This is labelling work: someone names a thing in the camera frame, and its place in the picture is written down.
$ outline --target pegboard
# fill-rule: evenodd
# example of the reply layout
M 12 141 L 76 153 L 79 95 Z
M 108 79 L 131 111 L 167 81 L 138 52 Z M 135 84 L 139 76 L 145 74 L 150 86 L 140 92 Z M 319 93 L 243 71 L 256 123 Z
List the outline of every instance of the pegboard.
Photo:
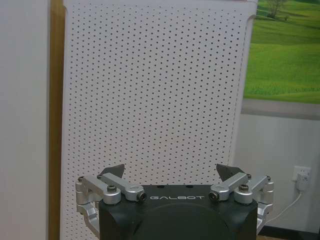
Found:
M 64 5 L 60 239 L 91 240 L 79 176 L 125 164 L 138 184 L 213 184 L 232 163 L 257 3 Z

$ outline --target robotic hand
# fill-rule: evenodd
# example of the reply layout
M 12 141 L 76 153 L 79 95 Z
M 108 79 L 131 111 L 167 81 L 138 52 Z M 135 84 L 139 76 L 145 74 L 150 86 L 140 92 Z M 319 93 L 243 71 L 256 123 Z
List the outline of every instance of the robotic hand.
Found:
M 223 182 L 211 186 L 131 184 L 124 170 L 105 168 L 75 184 L 77 212 L 101 240 L 255 240 L 273 208 L 271 178 L 237 167 L 217 164 Z

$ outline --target floor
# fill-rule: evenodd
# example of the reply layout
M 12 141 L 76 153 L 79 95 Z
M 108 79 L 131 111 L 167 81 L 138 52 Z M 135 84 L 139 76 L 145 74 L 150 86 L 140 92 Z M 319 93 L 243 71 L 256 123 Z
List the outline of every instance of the floor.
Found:
M 268 237 L 268 236 L 257 236 L 256 240 L 283 240 L 283 239 Z

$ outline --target bolt head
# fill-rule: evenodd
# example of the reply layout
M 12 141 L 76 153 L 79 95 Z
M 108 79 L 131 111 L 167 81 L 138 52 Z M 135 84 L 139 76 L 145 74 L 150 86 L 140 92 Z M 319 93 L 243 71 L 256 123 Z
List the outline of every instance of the bolt head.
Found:
M 210 192 L 209 193 L 209 199 L 212 201 L 212 202 L 218 202 L 219 201 L 219 198 L 220 198 L 220 196 L 219 196 L 219 193 L 218 192 L 215 192 L 215 191 L 213 191 L 213 192 Z
M 136 196 L 136 199 L 139 203 L 143 203 L 147 199 L 147 194 L 142 191 Z
M 109 185 L 106 190 L 108 191 L 108 193 L 115 193 L 117 191 L 117 187 L 114 185 Z
M 241 192 L 247 192 L 248 190 L 249 190 L 249 186 L 246 184 L 241 184 L 239 186 L 239 191 L 241 191 Z

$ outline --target landscape poster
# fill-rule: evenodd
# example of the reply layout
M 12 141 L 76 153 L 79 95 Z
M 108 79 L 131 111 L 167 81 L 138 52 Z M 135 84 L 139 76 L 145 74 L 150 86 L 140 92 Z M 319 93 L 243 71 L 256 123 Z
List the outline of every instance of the landscape poster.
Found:
M 244 97 L 320 104 L 320 0 L 259 0 Z

